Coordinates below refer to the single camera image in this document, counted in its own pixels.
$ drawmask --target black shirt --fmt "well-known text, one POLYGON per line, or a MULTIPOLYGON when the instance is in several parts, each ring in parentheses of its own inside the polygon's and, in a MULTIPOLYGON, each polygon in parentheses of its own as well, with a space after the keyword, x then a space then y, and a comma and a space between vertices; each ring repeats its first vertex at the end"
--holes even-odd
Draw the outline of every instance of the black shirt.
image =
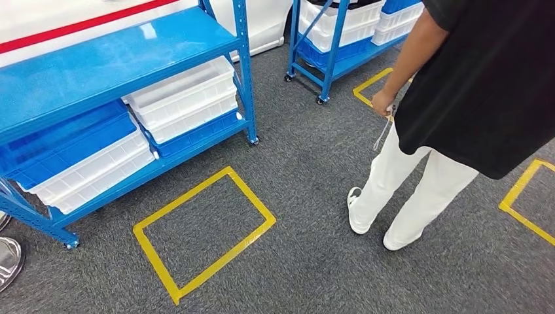
POLYGON ((500 179, 555 137, 555 1, 423 2, 450 34, 399 105, 399 147, 500 179))

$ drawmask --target blue rolling cart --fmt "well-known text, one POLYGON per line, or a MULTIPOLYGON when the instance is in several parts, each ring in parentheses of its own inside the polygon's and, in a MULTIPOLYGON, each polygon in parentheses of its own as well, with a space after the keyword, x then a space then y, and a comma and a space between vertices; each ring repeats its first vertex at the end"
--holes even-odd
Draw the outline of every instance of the blue rolling cart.
POLYGON ((234 82, 245 118, 167 158, 157 159, 87 204, 63 215, 54 207, 40 214, 4 178, 0 178, 0 211, 64 243, 79 244, 66 230, 76 220, 163 174, 230 136, 246 130, 258 143, 247 32, 245 0, 233 0, 237 36, 219 25, 209 0, 197 7, 123 29, 30 60, 0 68, 0 145, 71 119, 172 75, 227 56, 240 55, 241 79, 234 82))
POLYGON ((309 52, 314 52, 316 47, 312 46, 312 43, 306 37, 310 30, 316 25, 320 17, 324 12, 330 7, 332 0, 327 0, 320 13, 316 16, 314 21, 308 26, 304 34, 298 32, 298 22, 300 18, 300 2, 301 0, 293 1, 293 10, 291 13, 291 42, 289 43, 289 62, 287 66, 287 73, 285 74, 284 80, 286 82, 291 82, 296 76, 296 71, 308 77, 312 82, 316 83, 321 87, 321 93, 316 97, 316 103, 322 105, 329 101, 329 92, 331 83, 340 77, 348 74, 352 70, 358 68, 362 64, 370 61, 372 58, 379 56, 383 51, 387 50, 391 46, 394 46, 402 42, 406 36, 399 37, 393 41, 383 44, 382 46, 376 46, 373 43, 367 42, 364 50, 356 52, 351 56, 346 58, 338 59, 338 53, 340 50, 354 50, 359 49, 361 43, 353 43, 345 47, 339 48, 339 42, 341 40, 341 32, 343 30, 343 25, 345 23, 345 17, 347 15, 347 9, 349 6, 349 0, 341 0, 339 3, 337 22, 335 24, 335 30, 333 34, 333 40, 331 44, 331 49, 329 52, 319 55, 319 59, 327 58, 327 63, 322 64, 318 61, 312 61, 315 59, 314 55, 309 52), (298 62, 298 58, 302 58, 314 65, 316 69, 323 73, 324 79, 316 77, 309 71, 307 71, 301 63, 298 62))

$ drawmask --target white vehicle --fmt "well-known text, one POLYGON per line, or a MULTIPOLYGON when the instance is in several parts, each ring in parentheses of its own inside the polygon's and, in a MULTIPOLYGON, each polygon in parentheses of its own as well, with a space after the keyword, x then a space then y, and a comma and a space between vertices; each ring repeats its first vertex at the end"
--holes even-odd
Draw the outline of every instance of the white vehicle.
MULTIPOLYGON (((293 0, 246 0, 251 54, 283 44, 293 0)), ((235 33, 232 0, 211 0, 235 33)), ((197 5, 197 0, 2 0, 0 67, 197 5)))

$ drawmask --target carpet floor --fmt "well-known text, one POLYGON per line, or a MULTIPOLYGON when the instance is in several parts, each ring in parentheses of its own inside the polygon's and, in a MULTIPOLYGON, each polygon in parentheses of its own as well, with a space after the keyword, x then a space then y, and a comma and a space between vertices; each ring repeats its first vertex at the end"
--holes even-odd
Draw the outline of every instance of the carpet floor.
MULTIPOLYGON (((385 123, 352 90, 398 52, 335 82, 325 106, 306 79, 283 81, 287 45, 255 56, 259 146, 238 134, 126 194, 69 227, 81 239, 72 251, 12 221, 1 235, 17 239, 27 260, 0 294, 0 313, 555 313, 555 247, 498 208, 534 158, 555 163, 554 142, 502 180, 479 176, 401 251, 382 238, 423 164, 367 234, 350 230, 346 193, 366 181, 385 123), (133 225, 226 166, 277 222, 176 306, 133 225)), ((541 169, 513 206, 552 235, 554 186, 555 173, 541 169)), ((223 178, 145 234, 183 287, 263 221, 223 178)))

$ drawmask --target blue plastic bin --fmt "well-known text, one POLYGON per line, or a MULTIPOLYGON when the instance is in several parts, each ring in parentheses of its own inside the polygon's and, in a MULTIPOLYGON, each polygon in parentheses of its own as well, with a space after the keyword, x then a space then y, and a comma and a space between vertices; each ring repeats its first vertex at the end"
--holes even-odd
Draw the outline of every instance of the blue plastic bin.
MULTIPOLYGON (((375 45, 372 44, 372 37, 369 37, 361 41, 356 41, 354 43, 339 47, 337 50, 336 61, 341 61, 357 54, 362 54, 371 49, 373 46, 375 45)), ((305 38, 298 45, 298 51, 304 61, 315 65, 320 69, 326 67, 328 64, 330 52, 320 51, 308 38, 305 38)))
POLYGON ((0 146, 0 171, 30 189, 136 129, 125 104, 112 101, 0 146))
POLYGON ((232 127, 237 121, 237 109, 224 113, 216 119, 210 120, 193 130, 190 130, 175 139, 163 144, 156 143, 151 136, 148 136, 151 145, 154 146, 161 158, 168 158, 182 150, 188 149, 195 144, 202 142, 207 137, 232 127))
POLYGON ((421 0, 387 0, 382 7, 382 12, 391 14, 395 13, 404 8, 408 8, 411 5, 419 3, 421 0))

